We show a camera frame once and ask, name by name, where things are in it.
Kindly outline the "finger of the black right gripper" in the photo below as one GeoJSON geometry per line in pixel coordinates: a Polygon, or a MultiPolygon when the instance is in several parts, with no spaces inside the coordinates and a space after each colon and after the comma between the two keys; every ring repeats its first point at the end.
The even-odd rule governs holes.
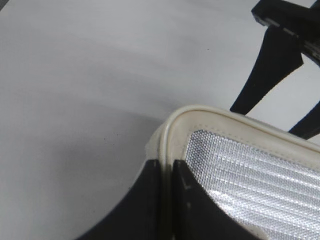
{"type": "Polygon", "coordinates": [[[320,134],[320,107],[315,106],[289,131],[292,135],[308,140],[320,134]]]}

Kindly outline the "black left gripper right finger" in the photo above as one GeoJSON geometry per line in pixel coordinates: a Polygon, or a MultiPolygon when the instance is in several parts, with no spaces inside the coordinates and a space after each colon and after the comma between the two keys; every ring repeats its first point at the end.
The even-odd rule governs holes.
{"type": "Polygon", "coordinates": [[[172,168],[172,230],[176,240],[253,238],[212,201],[183,160],[172,168]]]}

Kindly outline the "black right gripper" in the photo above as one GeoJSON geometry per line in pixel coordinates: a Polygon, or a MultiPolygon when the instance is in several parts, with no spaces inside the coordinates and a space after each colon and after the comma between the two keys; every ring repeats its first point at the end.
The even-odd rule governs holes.
{"type": "Polygon", "coordinates": [[[260,0],[251,13],[261,25],[275,27],[265,31],[252,71],[230,108],[242,115],[248,114],[270,90],[303,65],[301,53],[320,64],[318,0],[311,7],[285,0],[260,0]]]}

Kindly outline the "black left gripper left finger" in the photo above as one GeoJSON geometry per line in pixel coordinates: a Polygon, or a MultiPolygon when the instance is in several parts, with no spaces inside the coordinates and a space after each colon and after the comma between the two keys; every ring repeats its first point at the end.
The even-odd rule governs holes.
{"type": "Polygon", "coordinates": [[[79,240],[168,240],[162,166],[149,159],[122,200],[79,240]]]}

